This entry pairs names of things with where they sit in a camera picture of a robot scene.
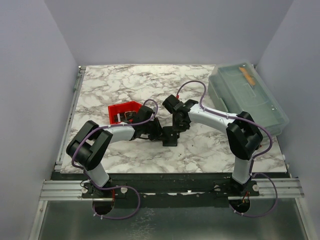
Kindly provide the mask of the black leather card holder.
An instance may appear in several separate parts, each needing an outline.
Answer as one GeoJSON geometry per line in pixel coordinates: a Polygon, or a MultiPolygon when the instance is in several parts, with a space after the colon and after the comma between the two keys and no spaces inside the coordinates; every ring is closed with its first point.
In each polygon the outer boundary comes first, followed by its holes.
{"type": "Polygon", "coordinates": [[[162,128],[162,146],[163,147],[177,147],[180,133],[175,131],[172,126],[164,126],[162,128]]]}

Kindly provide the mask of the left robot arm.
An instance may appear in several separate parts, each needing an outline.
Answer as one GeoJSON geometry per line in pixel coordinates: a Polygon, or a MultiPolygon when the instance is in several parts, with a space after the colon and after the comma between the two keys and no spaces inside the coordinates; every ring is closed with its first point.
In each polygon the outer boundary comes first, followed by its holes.
{"type": "Polygon", "coordinates": [[[71,162],[78,163],[83,172],[93,181],[93,191],[101,198],[107,197],[111,191],[108,183],[110,177],[106,173],[101,161],[109,144],[132,141],[141,135],[151,133],[151,125],[157,109],[141,106],[132,121],[120,122],[106,126],[99,126],[92,120],[87,121],[66,147],[66,154],[71,162]]]}

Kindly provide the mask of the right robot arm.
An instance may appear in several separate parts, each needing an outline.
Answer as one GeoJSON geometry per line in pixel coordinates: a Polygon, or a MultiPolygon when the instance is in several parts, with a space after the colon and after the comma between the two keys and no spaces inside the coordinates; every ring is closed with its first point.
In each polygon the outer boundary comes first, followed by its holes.
{"type": "Polygon", "coordinates": [[[222,112],[192,99],[182,102],[172,94],[162,105],[172,115],[172,128],[175,132],[185,132],[190,129],[191,123],[197,123],[226,134],[229,148],[235,157],[230,191],[236,196],[247,192],[253,154],[263,140],[251,115],[245,111],[240,114],[222,112]]]}

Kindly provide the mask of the black card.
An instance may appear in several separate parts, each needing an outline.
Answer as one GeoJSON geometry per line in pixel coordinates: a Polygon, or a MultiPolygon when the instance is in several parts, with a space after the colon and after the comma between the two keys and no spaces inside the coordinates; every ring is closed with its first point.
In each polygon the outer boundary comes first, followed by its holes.
{"type": "Polygon", "coordinates": [[[113,120],[115,123],[120,123],[125,121],[131,122],[136,115],[137,115],[136,111],[120,112],[114,115],[113,120]]]}

